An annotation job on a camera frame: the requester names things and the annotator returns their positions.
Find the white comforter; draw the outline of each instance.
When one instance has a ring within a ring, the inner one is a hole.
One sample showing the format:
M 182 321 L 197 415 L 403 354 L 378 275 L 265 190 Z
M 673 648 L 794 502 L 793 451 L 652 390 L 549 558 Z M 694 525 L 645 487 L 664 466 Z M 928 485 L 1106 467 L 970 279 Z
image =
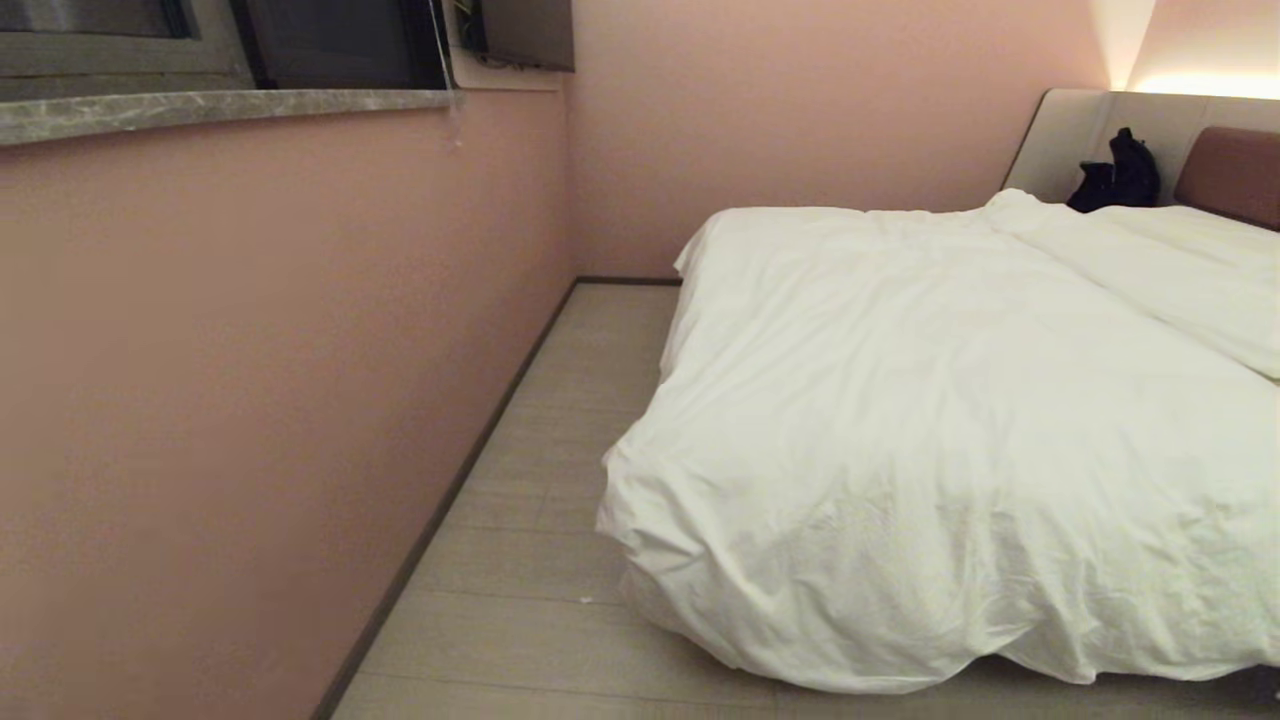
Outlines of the white comforter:
M 1018 191 L 712 218 L 605 457 L 631 602 L 836 692 L 992 653 L 1074 683 L 1280 665 L 1277 389 L 1047 254 L 1102 219 Z

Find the gray marble ledge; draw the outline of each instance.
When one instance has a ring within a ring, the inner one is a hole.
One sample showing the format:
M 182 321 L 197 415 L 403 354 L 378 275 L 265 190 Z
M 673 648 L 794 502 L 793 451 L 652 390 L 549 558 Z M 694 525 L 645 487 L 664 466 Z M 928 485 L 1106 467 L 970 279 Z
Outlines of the gray marble ledge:
M 0 102 L 0 145 L 255 118 L 445 108 L 462 97 L 445 90 L 225 90 Z

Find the light wood floor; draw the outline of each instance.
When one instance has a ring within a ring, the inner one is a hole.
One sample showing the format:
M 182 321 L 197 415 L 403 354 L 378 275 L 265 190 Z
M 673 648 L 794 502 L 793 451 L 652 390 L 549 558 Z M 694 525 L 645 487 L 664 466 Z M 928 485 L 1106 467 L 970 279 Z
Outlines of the light wood floor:
M 1277 716 L 1258 673 L 1074 687 L 997 659 L 910 696 L 828 696 L 645 624 L 621 605 L 621 553 L 593 527 L 600 456 L 653 395 L 677 292 L 579 286 L 339 720 Z

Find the black backpack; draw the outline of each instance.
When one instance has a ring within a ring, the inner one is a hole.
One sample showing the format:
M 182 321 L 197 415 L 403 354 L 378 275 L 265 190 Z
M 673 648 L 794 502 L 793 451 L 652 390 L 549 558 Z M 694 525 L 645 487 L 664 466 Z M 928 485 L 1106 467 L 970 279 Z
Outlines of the black backpack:
M 1111 163 L 1080 163 L 1084 182 L 1068 206 L 1092 213 L 1107 205 L 1153 208 L 1160 199 L 1160 170 L 1147 145 L 1134 140 L 1133 131 L 1121 128 L 1111 138 Z

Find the dark baseboard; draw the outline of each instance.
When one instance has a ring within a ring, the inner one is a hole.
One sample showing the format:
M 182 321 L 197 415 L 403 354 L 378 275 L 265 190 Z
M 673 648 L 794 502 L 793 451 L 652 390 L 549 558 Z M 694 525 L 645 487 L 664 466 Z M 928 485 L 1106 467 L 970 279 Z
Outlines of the dark baseboard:
M 320 701 L 320 706 L 316 707 L 315 712 L 311 715 L 312 720 L 329 720 L 333 714 L 338 710 L 338 703 L 342 702 L 342 696 L 346 694 L 347 688 L 351 682 L 356 678 L 356 671 L 360 670 L 361 662 L 365 661 L 365 656 L 369 653 L 369 648 L 374 646 L 374 641 L 378 639 L 378 633 L 383 629 L 383 624 L 387 623 L 387 618 L 392 614 L 392 609 L 399 601 L 401 593 L 404 592 L 404 585 L 408 584 L 410 577 L 417 568 L 419 561 L 422 560 L 422 555 L 426 552 L 426 546 L 431 543 L 431 538 L 435 537 L 436 530 L 444 523 L 444 516 L 449 514 L 449 509 L 453 507 L 453 501 L 457 500 L 458 492 L 462 489 L 462 483 L 471 474 L 471 469 L 475 468 L 477 460 L 480 460 L 480 454 L 484 452 L 484 446 L 489 442 L 489 437 L 498 428 L 498 420 L 502 419 L 502 414 L 507 410 L 507 405 L 511 404 L 511 398 L 516 395 L 516 388 L 520 387 L 520 382 L 525 379 L 525 374 L 529 373 L 530 365 L 534 364 L 534 357 L 538 356 L 538 351 L 541 350 L 543 343 L 547 342 L 547 336 L 550 334 L 552 328 L 556 325 L 556 320 L 559 319 L 561 313 L 564 311 L 564 305 L 568 304 L 568 299 L 573 295 L 573 288 L 577 287 L 580 282 L 593 282 L 582 278 L 575 279 L 568 290 L 564 291 L 564 297 L 561 299 L 559 305 L 556 311 L 552 313 L 547 325 L 543 327 L 541 334 L 538 336 L 538 341 L 529 350 L 529 355 L 525 356 L 525 361 L 516 370 L 516 377 L 512 378 L 511 384 L 507 386 L 507 391 L 502 395 L 502 400 L 498 401 L 498 406 L 494 407 L 493 414 L 489 415 L 489 421 L 485 424 L 484 430 L 476 439 L 475 445 L 471 446 L 471 452 L 467 454 L 467 459 L 462 462 L 462 468 L 454 475 L 453 482 L 449 484 L 449 489 L 445 491 L 444 498 L 442 498 L 440 505 L 435 509 L 431 519 L 426 523 L 422 529 L 422 534 L 419 536 L 417 542 L 413 543 L 413 548 L 410 550 L 408 556 L 404 562 L 401 564 L 399 570 L 396 573 L 396 578 L 392 580 L 390 587 L 387 588 L 387 593 L 383 594 L 381 602 L 378 603 L 378 609 L 374 610 L 372 616 L 369 623 L 365 624 L 365 629 L 360 633 L 360 638 L 356 639 L 356 644 L 347 653 L 347 659 L 342 664 L 342 669 L 338 670 L 338 675 L 334 678 L 329 689 L 325 692 L 324 698 Z
M 611 278 L 608 275 L 579 275 L 577 282 L 594 284 L 657 284 L 664 287 L 680 287 L 684 281 L 680 278 Z

